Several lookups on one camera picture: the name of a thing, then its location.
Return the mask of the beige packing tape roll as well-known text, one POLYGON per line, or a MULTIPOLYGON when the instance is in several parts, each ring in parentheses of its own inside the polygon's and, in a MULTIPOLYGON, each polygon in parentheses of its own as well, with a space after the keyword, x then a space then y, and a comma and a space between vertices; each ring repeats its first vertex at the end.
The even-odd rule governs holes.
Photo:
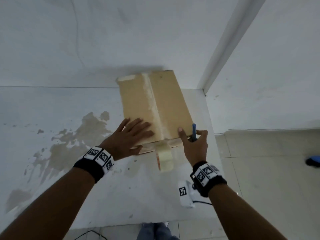
POLYGON ((161 173, 169 172, 174 169, 173 155, 171 147, 167 141, 160 141, 155 146, 158 169, 161 173))

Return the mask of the person's left forearm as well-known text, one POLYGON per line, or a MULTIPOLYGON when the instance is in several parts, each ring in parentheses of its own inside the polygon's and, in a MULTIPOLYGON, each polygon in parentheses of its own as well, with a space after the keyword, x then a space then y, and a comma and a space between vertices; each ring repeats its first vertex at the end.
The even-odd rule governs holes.
POLYGON ((35 199, 0 240, 62 240, 94 185, 90 173, 72 168, 35 199))

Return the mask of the blue object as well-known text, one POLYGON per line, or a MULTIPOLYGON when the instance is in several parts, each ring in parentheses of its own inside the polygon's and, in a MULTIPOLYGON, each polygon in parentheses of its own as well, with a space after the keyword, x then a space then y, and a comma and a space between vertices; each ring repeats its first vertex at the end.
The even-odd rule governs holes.
POLYGON ((320 155, 314 155, 307 158, 305 164, 314 168, 320 168, 320 155))

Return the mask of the person's left hand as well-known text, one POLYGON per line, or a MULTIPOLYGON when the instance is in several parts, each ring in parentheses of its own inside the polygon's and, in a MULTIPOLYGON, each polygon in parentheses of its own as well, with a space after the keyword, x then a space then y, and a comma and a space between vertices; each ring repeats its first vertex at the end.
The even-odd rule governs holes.
POLYGON ((115 161, 129 157, 129 150, 133 149, 138 145, 141 140, 150 138, 150 137, 135 137, 135 125, 138 123, 149 123, 144 122, 143 119, 137 118, 133 121, 130 121, 127 128, 128 133, 118 132, 118 128, 112 133, 109 137, 104 139, 98 147, 105 149, 115 161))

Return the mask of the brown cardboard box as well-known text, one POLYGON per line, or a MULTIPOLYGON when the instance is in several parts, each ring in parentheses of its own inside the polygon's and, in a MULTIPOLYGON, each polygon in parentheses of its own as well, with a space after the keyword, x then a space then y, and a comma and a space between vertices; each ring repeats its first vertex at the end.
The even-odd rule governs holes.
POLYGON ((153 71, 117 78, 122 100, 123 115, 132 121, 142 118, 151 126, 154 135, 137 145, 140 154, 156 150, 161 142, 170 148, 182 144, 178 128, 187 137, 193 134, 193 120, 173 70, 153 71))

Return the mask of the person's right hand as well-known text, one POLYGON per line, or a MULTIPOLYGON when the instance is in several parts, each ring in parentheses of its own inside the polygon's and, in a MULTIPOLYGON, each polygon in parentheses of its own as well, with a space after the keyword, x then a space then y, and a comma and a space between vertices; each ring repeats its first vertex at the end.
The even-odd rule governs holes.
POLYGON ((184 153, 186 159, 190 163, 192 167, 196 165, 198 162, 206 161, 207 156, 207 130, 197 130, 197 135, 199 138, 195 142, 191 142, 190 146, 186 146, 184 148, 184 153))

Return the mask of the person's right forearm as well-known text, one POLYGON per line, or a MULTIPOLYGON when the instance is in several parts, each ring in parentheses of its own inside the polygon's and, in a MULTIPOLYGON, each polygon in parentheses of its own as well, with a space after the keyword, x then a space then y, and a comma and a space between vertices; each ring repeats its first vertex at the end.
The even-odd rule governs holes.
POLYGON ((208 196, 229 240, 287 240, 228 185, 214 186, 208 196))

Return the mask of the black wristband with marker tags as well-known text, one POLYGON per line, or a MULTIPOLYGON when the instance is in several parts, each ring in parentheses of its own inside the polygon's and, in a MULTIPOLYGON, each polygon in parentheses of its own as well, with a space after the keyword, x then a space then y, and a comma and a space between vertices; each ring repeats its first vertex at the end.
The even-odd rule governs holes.
POLYGON ((112 155, 105 149, 94 146, 76 161, 73 168, 88 172, 97 183, 113 166, 114 159, 112 155))
POLYGON ((219 169, 206 161, 197 162, 193 166, 190 178, 193 181, 193 188, 204 198, 208 198, 209 191, 214 186, 227 185, 227 181, 222 177, 219 169))

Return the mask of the person's blue jeans legs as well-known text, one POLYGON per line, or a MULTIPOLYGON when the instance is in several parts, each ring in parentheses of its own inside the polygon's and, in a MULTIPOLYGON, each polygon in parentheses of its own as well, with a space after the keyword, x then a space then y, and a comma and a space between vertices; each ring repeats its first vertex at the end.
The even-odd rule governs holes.
POLYGON ((137 240, 180 240, 172 235, 168 224, 169 222, 143 223, 137 240))

